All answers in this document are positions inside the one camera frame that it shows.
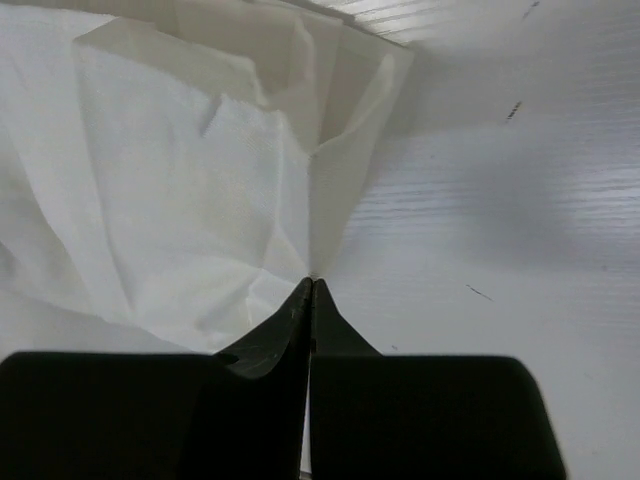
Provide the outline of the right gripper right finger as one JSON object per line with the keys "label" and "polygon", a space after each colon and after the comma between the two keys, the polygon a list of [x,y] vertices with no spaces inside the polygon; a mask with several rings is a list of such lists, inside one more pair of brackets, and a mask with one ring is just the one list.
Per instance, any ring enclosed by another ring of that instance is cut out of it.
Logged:
{"label": "right gripper right finger", "polygon": [[563,479],[540,389],[517,359],[385,355],[311,302],[310,464],[316,479]]}

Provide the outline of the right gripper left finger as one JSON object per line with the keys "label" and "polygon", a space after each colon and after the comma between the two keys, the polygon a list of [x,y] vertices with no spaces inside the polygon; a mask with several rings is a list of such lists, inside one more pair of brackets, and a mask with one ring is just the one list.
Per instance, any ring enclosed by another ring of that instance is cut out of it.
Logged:
{"label": "right gripper left finger", "polygon": [[19,352],[1,365],[5,479],[295,479],[313,283],[216,354]]}

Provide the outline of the white fabric skirt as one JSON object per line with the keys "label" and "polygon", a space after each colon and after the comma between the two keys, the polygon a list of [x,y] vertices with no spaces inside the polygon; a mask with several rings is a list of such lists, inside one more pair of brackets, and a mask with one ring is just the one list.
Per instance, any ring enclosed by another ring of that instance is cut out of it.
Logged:
{"label": "white fabric skirt", "polygon": [[213,353],[337,255],[410,69],[281,1],[1,8],[3,351]]}

